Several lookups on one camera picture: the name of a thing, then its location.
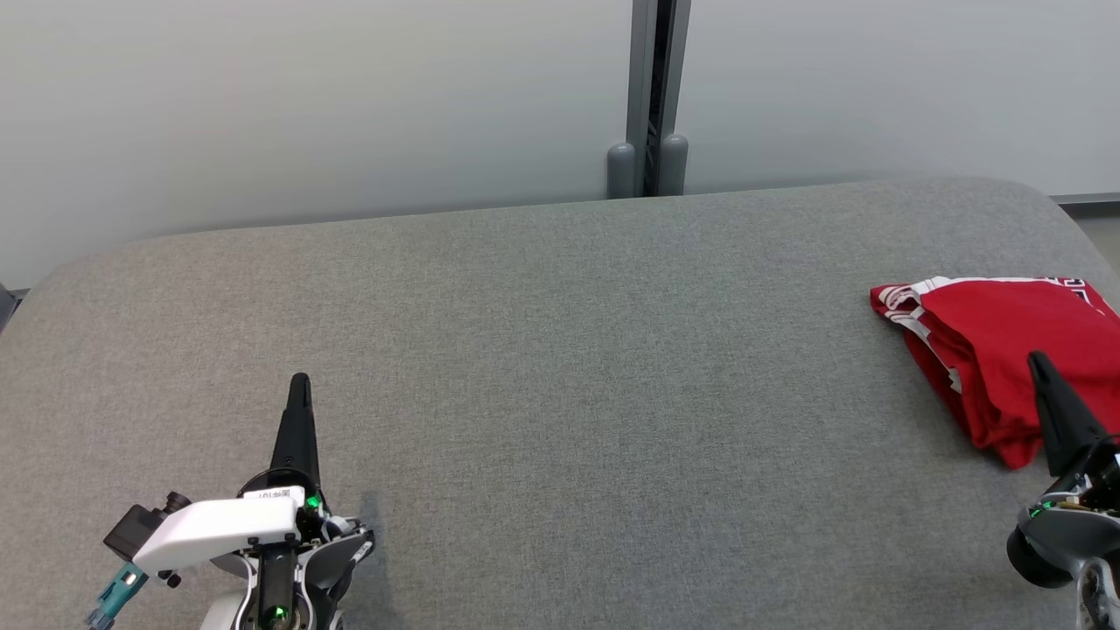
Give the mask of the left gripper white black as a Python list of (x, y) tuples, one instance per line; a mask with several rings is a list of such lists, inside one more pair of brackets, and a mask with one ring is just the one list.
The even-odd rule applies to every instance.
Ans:
[[(293, 374), (276, 434), (269, 466), (319, 478), (319, 441), (312, 417), (311, 378)], [(317, 489), (301, 484), (249, 490), (241, 497), (200, 500), (167, 515), (131, 563), (148, 574), (188, 569), (220, 556), (268, 545), (304, 543), (316, 537), (327, 518)]]

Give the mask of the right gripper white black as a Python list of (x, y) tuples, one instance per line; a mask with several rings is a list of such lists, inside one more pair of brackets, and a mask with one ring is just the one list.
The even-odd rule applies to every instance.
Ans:
[(1061, 589), (1095, 566), (1117, 589), (1117, 436), (1107, 430), (1044, 352), (1027, 358), (1049, 474), (1057, 478), (1019, 512), (1007, 555), (1024, 580)]

